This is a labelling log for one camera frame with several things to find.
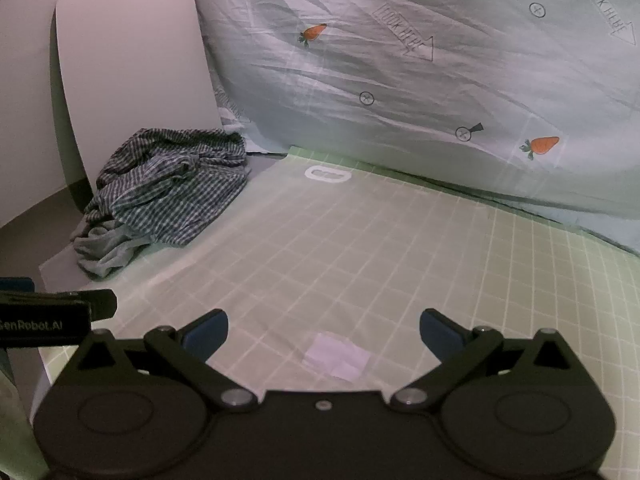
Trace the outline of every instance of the gray cloth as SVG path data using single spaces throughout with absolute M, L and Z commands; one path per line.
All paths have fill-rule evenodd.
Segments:
M 78 265 L 98 278 L 126 266 L 138 250 L 151 243 L 149 236 L 139 235 L 117 220 L 91 227 L 83 218 L 72 238 Z
M 245 160 L 239 134 L 138 131 L 102 168 L 72 234 L 79 265 L 105 277 L 146 244 L 188 244 L 240 193 Z

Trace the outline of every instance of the checkered cloth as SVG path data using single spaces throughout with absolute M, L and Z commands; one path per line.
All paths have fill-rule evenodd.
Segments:
M 245 158 L 239 134 L 140 130 L 102 168 L 84 220 L 113 218 L 153 242 L 184 246 L 240 193 Z

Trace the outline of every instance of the metal screw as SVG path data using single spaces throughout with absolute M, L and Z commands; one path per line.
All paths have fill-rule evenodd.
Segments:
M 328 412 L 333 407 L 330 400 L 318 400 L 316 402 L 316 410 L 320 410 L 321 412 Z
M 245 406 L 254 400 L 254 394 L 244 388 L 231 388 L 222 392 L 220 399 L 227 406 Z
M 403 388 L 395 394 L 396 400 L 407 406 L 421 404 L 427 400 L 427 392 L 420 388 Z

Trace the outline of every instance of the carrot print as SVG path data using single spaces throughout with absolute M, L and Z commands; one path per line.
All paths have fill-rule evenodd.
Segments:
M 533 154 L 544 155 L 552 147 L 554 147 L 560 137 L 539 137 L 529 142 L 529 139 L 520 147 L 523 152 L 529 152 L 529 159 L 533 160 Z
M 305 46 L 309 46 L 309 41 L 313 41 L 315 38 L 320 36 L 320 33 L 326 29 L 326 23 L 320 23 L 320 25 L 314 25 L 313 27 L 309 27 L 304 32 L 300 32 L 300 37 L 298 41 L 300 43 L 304 43 Z

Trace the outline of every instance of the white wall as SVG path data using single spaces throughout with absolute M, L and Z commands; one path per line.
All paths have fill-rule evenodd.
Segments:
M 0 227 L 84 176 L 50 72 L 56 1 L 0 0 Z

